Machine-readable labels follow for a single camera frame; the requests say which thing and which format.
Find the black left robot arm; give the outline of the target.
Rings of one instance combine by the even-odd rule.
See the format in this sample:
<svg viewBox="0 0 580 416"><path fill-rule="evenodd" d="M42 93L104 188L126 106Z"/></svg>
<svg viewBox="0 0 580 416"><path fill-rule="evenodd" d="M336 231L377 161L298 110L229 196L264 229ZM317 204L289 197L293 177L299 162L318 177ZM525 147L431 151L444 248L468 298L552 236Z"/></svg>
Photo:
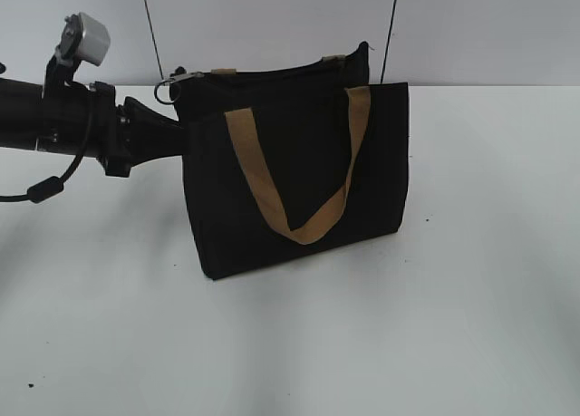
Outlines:
<svg viewBox="0 0 580 416"><path fill-rule="evenodd" d="M64 85L44 94L41 85L1 80L1 146L73 155L85 148L107 176L127 178L145 162L182 156L186 129L132 97L116 103L104 82Z"/></svg>

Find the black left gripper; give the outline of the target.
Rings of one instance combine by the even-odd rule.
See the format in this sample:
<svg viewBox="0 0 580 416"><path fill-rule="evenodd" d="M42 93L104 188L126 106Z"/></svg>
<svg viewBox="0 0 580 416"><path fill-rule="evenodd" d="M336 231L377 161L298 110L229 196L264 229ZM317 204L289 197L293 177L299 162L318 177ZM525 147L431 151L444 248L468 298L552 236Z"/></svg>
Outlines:
<svg viewBox="0 0 580 416"><path fill-rule="evenodd" d="M182 156L189 151L187 130L133 97L116 103L116 90L104 82L91 85L91 132L88 155L109 177L127 178L145 162Z"/></svg>

